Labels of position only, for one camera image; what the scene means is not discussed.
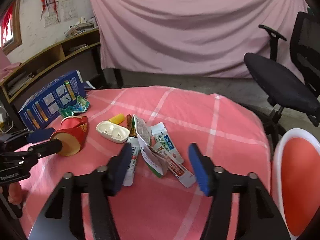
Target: white chair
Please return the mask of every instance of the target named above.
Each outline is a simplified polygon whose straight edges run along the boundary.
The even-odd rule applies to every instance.
[[[271,195],[295,240],[320,206],[318,140],[303,129],[286,132],[275,150],[271,179]]]

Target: concrete floor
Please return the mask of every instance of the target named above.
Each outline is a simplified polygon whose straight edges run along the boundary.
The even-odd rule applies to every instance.
[[[208,78],[198,76],[179,76],[121,71],[124,87],[162,85],[194,90],[204,94],[217,93],[237,103],[254,106],[262,112],[270,113],[273,109],[267,102],[268,96],[253,79]],[[105,70],[109,83],[116,87],[111,69]],[[314,127],[307,116],[292,109],[285,109],[280,119],[286,129],[302,128],[309,131],[320,141],[320,128]]]

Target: wooden shelf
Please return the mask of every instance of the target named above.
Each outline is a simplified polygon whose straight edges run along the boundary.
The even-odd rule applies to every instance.
[[[70,48],[82,44],[87,44],[87,46],[68,54]],[[21,64],[19,67],[14,69],[14,71],[0,83],[0,86],[8,103],[12,103],[15,100],[15,98],[17,98],[28,86],[30,86],[33,82],[35,82],[37,79],[45,75],[53,68],[63,64],[64,62],[70,60],[74,56],[99,45],[99,30],[94,29],[76,35],[74,37],[65,39],[63,41],[57,42],[49,46],[48,48],[42,50],[38,54],[34,55],[33,57],[25,61],[23,64]],[[8,83],[21,74],[23,74],[23,76],[33,75],[33,78],[30,79],[26,84],[24,84],[12,96],[9,96]]]

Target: paper cup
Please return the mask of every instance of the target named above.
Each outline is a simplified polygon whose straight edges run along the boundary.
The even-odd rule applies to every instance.
[[[63,119],[61,122],[63,129],[55,131],[51,136],[51,139],[59,139],[62,142],[62,150],[58,152],[62,156],[78,153],[87,136],[87,117],[70,117]]]

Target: office chair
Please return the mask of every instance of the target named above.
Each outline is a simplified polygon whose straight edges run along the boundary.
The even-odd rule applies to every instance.
[[[285,107],[305,113],[316,127],[320,122],[320,23],[313,15],[299,12],[290,42],[291,60],[302,73],[303,84],[289,69],[276,62],[278,40],[287,39],[277,31],[259,25],[270,36],[270,59],[254,53],[246,53],[244,62],[258,85],[268,94],[270,105],[280,105],[278,111],[265,115],[251,107],[262,121],[265,132],[271,135],[273,147],[284,135],[285,129],[278,123]]]

